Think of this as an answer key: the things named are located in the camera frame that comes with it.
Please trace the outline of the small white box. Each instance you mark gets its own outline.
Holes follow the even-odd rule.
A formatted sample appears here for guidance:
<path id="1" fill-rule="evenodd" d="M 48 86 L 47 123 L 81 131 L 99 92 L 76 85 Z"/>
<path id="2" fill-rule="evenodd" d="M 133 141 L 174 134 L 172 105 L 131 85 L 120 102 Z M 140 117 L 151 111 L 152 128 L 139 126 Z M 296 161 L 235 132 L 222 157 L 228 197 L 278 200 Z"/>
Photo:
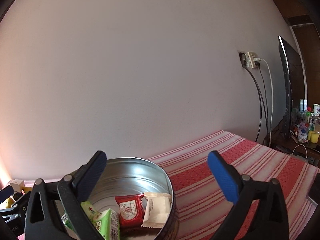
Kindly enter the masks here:
<path id="1" fill-rule="evenodd" d="M 9 181 L 9 185 L 14 189 L 14 192 L 21 193 L 24 188 L 24 180 L 14 179 Z"/>

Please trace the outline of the white mug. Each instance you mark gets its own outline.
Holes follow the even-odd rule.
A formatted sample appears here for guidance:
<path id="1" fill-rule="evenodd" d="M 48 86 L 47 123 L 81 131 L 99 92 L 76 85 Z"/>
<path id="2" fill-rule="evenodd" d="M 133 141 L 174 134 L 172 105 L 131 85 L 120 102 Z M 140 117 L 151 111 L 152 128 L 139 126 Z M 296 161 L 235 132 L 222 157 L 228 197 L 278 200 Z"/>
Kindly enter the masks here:
<path id="1" fill-rule="evenodd" d="M 313 114 L 314 116 L 320 115 L 320 105 L 317 103 L 313 105 Z"/>

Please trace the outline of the white snack packet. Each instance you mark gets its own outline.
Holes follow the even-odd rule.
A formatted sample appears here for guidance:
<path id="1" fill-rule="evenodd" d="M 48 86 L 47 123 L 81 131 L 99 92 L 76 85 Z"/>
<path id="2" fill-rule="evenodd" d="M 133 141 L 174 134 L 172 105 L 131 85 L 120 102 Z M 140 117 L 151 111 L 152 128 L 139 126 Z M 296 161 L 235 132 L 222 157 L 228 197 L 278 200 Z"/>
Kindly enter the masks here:
<path id="1" fill-rule="evenodd" d="M 168 193 L 145 192 L 147 200 L 142 227 L 163 228 L 170 214 L 172 196 Z"/>

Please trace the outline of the red snack packet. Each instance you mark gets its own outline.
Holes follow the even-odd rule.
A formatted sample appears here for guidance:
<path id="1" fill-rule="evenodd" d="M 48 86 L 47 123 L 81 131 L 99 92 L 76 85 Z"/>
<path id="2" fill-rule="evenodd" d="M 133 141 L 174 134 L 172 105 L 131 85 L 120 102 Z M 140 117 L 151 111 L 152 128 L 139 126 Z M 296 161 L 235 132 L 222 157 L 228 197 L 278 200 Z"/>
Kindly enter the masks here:
<path id="1" fill-rule="evenodd" d="M 145 215 L 143 198 L 143 193 L 115 197 L 116 203 L 119 205 L 121 228 L 135 228 L 142 225 Z"/>

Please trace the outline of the green drink carton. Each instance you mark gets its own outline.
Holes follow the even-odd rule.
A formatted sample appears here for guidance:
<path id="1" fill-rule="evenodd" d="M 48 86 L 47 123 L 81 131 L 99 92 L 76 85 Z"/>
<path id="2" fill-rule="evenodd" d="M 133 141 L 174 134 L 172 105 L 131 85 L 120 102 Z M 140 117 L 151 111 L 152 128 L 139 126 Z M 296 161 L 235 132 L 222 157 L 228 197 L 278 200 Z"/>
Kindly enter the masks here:
<path id="1" fill-rule="evenodd" d="M 97 209 L 89 201 L 81 202 L 80 205 L 81 205 L 83 211 L 85 212 L 86 216 L 92 222 L 93 218 L 98 213 Z M 63 216 L 61 217 L 61 220 L 67 228 L 74 231 L 74 228 L 71 224 L 71 221 L 70 221 L 67 213 L 63 214 Z"/>
<path id="2" fill-rule="evenodd" d="M 105 240 L 120 240 L 119 215 L 112 209 L 97 213 L 92 220 L 94 227 Z"/>

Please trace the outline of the round metal tin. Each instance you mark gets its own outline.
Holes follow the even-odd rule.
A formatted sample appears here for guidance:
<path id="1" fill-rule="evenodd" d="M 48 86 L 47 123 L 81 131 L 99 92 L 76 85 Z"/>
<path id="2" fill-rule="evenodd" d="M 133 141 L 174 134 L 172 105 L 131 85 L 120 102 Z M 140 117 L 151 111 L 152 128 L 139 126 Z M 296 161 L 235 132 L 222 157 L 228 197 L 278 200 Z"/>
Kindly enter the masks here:
<path id="1" fill-rule="evenodd" d="M 119 226 L 120 239 L 177 239 L 180 220 L 172 182 L 157 164 L 140 158 L 109 159 L 88 201 L 97 211 L 112 209 L 120 213 L 117 197 L 146 192 L 171 195 L 170 210 L 161 228 L 141 225 Z"/>

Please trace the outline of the black flat monitor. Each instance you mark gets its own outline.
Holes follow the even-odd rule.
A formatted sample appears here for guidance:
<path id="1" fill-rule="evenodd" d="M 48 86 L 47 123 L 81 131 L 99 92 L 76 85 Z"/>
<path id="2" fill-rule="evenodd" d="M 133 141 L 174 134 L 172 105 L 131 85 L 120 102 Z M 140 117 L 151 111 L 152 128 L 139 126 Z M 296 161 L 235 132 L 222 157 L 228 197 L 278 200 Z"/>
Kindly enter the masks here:
<path id="1" fill-rule="evenodd" d="M 289 139 L 300 116 L 300 102 L 306 99 L 304 69 L 299 53 L 283 37 L 278 36 L 278 42 L 286 95 L 282 132 Z"/>

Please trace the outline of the dark wooden desk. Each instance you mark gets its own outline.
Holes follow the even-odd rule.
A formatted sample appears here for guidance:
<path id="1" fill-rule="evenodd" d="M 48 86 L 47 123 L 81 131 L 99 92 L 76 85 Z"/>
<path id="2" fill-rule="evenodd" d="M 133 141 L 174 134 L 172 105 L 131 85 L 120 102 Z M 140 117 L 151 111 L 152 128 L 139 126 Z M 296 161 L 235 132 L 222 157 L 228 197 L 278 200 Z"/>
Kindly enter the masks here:
<path id="1" fill-rule="evenodd" d="M 293 138 L 286 139 L 280 128 L 272 131 L 271 147 L 282 153 L 300 157 L 309 164 L 319 167 L 319 145 L 312 148 L 309 143 L 300 143 Z"/>

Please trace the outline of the yellow cup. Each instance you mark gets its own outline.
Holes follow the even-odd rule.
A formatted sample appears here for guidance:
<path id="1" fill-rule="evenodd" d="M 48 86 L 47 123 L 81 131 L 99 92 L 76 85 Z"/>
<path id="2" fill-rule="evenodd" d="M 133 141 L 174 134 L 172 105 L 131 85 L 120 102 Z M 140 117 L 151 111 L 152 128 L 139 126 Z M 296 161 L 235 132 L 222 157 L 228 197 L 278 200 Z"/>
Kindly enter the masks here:
<path id="1" fill-rule="evenodd" d="M 308 141 L 316 144 L 319 140 L 319 132 L 316 131 L 309 131 L 308 133 Z"/>

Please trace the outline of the white wall socket adapter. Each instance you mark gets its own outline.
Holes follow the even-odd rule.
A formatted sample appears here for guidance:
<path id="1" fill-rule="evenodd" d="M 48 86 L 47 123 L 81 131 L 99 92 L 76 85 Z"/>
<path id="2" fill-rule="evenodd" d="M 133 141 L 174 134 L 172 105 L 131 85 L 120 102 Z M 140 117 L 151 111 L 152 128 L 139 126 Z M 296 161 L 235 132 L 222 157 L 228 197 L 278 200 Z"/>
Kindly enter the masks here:
<path id="1" fill-rule="evenodd" d="M 254 68 L 260 67 L 259 57 L 257 56 L 256 53 L 251 51 L 248 51 L 248 52 L 239 51 L 238 54 L 240 57 L 241 65 L 244 68 L 254 69 Z"/>

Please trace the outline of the red striped tablecloth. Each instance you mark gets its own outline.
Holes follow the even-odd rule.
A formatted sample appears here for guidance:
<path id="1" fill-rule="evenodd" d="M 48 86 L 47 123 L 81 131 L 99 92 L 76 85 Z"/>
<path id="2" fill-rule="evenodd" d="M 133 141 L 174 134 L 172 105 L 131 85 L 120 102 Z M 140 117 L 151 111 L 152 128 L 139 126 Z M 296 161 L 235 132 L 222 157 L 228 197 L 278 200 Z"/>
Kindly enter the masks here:
<path id="1" fill-rule="evenodd" d="M 289 238 L 289 217 L 278 179 L 255 181 L 226 163 L 217 151 L 208 154 L 206 163 L 223 194 L 233 204 L 217 232 L 210 235 L 211 239 L 235 239 L 254 200 L 258 200 L 259 205 L 245 239 Z M 167 173 L 144 159 L 107 159 L 104 152 L 98 151 L 75 174 L 52 183 L 43 179 L 35 181 L 25 219 L 26 239 L 69 239 L 56 208 L 57 200 L 63 205 L 78 239 L 101 239 L 80 205 L 96 186 L 110 194 L 143 186 L 155 186 L 157 192 L 168 193 L 170 207 L 164 225 L 159 230 L 151 227 L 145 233 L 148 239 L 176 238 L 179 228 L 176 194 Z"/>

